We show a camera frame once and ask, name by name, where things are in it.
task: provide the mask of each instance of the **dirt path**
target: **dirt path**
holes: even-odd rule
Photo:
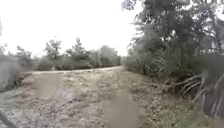
[[[35,74],[0,94],[0,109],[19,128],[205,128],[158,83],[122,68]]]

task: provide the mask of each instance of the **sandy ground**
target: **sandy ground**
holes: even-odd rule
[[[183,108],[158,83],[122,67],[39,72],[31,81],[0,94],[0,110],[18,128],[171,128]]]

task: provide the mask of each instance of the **overcast sky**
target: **overcast sky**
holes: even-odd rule
[[[87,49],[109,45],[126,54],[134,27],[135,11],[121,11],[122,0],[0,0],[1,43],[10,51],[19,45],[34,54],[56,36],[63,49],[76,37]]]

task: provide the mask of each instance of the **tree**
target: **tree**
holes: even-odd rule
[[[100,60],[103,67],[120,65],[120,58],[117,51],[109,46],[103,45],[99,49]]]
[[[16,57],[18,58],[19,64],[24,69],[31,69],[33,66],[33,60],[31,57],[31,52],[26,51],[25,49],[21,48],[20,46],[17,46],[17,53]]]
[[[52,39],[46,43],[45,51],[47,52],[47,57],[55,62],[60,57],[61,41]]]

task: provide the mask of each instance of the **shrub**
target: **shrub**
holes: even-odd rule
[[[53,63],[46,57],[40,58],[34,65],[34,70],[49,71],[53,68]]]

